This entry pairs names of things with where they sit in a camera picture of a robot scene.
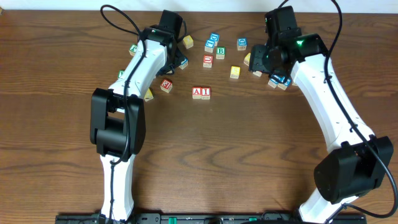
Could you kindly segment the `red I block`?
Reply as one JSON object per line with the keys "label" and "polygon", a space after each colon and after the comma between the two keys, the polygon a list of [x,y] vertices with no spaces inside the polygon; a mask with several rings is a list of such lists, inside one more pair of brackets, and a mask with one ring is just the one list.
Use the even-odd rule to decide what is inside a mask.
{"label": "red I block", "polygon": [[209,100],[211,98],[211,88],[210,87],[202,87],[201,88],[201,99]]}

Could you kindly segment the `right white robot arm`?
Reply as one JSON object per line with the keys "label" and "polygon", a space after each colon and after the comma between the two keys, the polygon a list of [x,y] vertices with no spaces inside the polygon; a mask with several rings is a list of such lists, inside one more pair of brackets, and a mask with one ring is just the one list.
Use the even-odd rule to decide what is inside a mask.
{"label": "right white robot arm", "polygon": [[328,154],[316,166],[316,188],[295,219],[331,223],[357,198],[392,179],[388,168],[394,146],[377,137],[360,118],[338,81],[332,48],[318,34],[302,34],[292,7],[282,3],[265,15],[267,42],[251,50],[249,70],[269,76],[271,85],[297,85],[323,133]]}

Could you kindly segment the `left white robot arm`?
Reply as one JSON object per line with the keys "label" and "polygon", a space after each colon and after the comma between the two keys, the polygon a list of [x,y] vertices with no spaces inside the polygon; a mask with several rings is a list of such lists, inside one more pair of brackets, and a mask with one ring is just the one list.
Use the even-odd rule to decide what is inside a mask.
{"label": "left white robot arm", "polygon": [[176,12],[164,10],[158,24],[136,29],[136,53],[118,79],[91,97],[90,141],[104,170],[105,223],[126,223],[133,211],[132,170],[145,136],[144,96],[159,75],[174,73],[185,56],[178,48],[185,25]]}

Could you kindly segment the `red A block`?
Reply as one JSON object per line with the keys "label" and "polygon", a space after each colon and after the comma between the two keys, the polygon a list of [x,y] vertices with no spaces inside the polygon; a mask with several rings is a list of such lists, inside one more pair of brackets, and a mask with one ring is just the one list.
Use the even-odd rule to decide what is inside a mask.
{"label": "red A block", "polygon": [[201,99],[201,87],[194,86],[192,88],[192,98],[195,99],[195,100]]}

